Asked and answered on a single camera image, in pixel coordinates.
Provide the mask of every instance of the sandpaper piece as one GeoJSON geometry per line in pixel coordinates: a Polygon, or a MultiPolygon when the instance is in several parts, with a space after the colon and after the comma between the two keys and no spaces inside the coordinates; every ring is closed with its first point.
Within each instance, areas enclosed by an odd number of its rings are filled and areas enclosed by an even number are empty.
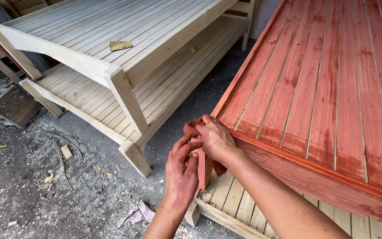
{"type": "Polygon", "coordinates": [[[129,47],[132,47],[132,42],[125,41],[125,42],[110,42],[110,51],[116,51],[116,50],[123,50],[129,47]]]}
{"type": "MultiPolygon", "coordinates": [[[[195,127],[197,125],[206,125],[203,122],[203,116],[204,115],[196,119],[193,119],[188,123],[185,123],[184,133],[191,135],[192,138],[198,138],[199,136],[201,136],[201,134],[195,129],[195,127]]],[[[212,160],[212,167],[215,170],[215,173],[218,177],[224,175],[227,171],[225,166],[223,166],[222,164],[220,164],[218,161],[215,161],[215,160],[212,160]]]]}

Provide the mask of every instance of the stained hand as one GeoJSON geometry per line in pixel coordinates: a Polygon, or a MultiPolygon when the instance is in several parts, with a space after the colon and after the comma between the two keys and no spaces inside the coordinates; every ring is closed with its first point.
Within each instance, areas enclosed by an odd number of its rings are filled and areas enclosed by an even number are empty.
{"type": "Polygon", "coordinates": [[[190,152],[201,148],[203,142],[188,143],[191,136],[185,135],[173,145],[166,163],[166,192],[163,207],[171,210],[187,210],[198,186],[198,154],[190,152]]]}

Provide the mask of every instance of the dirty ground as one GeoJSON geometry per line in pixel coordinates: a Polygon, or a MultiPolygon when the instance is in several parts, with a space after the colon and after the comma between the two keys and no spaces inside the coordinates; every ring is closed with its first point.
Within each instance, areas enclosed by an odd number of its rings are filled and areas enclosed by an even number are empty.
{"type": "MultiPolygon", "coordinates": [[[[241,41],[147,143],[144,158],[153,170],[147,178],[125,160],[118,144],[71,112],[60,118],[47,112],[25,129],[0,128],[0,145],[7,145],[0,148],[0,238],[141,238],[148,227],[145,220],[117,230],[112,227],[140,200],[157,209],[164,194],[167,154],[183,135],[185,122],[209,114],[216,106],[255,42],[250,40],[247,51],[242,52],[241,41]],[[69,145],[74,157],[65,163],[66,175],[74,192],[67,186],[54,138],[40,129],[70,140],[83,154],[82,158],[69,145]],[[49,172],[53,173],[50,187],[40,189],[49,172]],[[15,225],[8,226],[15,220],[15,225]]],[[[242,237],[201,216],[196,228],[183,221],[176,238],[242,237]]]]}

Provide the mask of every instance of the stick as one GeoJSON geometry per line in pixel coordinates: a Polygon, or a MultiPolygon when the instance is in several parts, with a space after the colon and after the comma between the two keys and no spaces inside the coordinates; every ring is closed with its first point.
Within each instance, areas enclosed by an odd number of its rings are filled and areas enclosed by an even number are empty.
{"type": "Polygon", "coordinates": [[[63,160],[63,156],[61,155],[60,147],[58,146],[58,144],[57,144],[57,140],[56,140],[56,139],[54,139],[54,142],[56,143],[56,152],[57,152],[57,156],[58,156],[58,158],[60,159],[60,162],[61,162],[61,168],[63,169],[63,173],[64,173],[64,177],[66,178],[67,186],[69,186],[70,191],[73,192],[73,188],[70,186],[69,180],[67,179],[67,175],[66,175],[66,164],[64,164],[64,160],[63,160]]]}
{"type": "Polygon", "coordinates": [[[45,131],[43,129],[39,129],[43,134],[46,134],[47,136],[50,136],[50,137],[54,137],[54,138],[58,138],[58,139],[61,139],[61,140],[64,140],[66,143],[70,143],[73,145],[73,147],[80,153],[81,157],[83,158],[83,155],[81,153],[81,151],[76,147],[76,145],[74,145],[72,142],[70,142],[69,140],[61,137],[61,136],[58,136],[56,134],[53,134],[53,133],[50,133],[48,131],[45,131]]]}

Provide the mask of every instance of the wooden bed frame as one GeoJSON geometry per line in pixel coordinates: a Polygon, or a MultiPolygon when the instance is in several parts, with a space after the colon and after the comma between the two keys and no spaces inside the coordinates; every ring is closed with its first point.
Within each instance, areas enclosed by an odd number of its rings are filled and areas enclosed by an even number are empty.
{"type": "MultiPolygon", "coordinates": [[[[369,232],[382,225],[382,1],[283,0],[211,116],[334,221],[341,210],[336,222],[350,235],[354,226],[377,238],[369,232]]],[[[229,172],[213,176],[199,155],[205,191],[187,221],[195,225],[200,210],[247,238],[273,232],[266,220],[257,228],[264,217],[241,184],[229,172]]]]}
{"type": "Polygon", "coordinates": [[[146,142],[243,35],[246,48],[254,5],[65,0],[0,24],[0,44],[33,78],[20,84],[43,106],[58,117],[57,104],[86,120],[147,177],[146,142]],[[111,52],[109,41],[133,47],[111,52]],[[22,51],[62,64],[42,74],[22,51]]]}

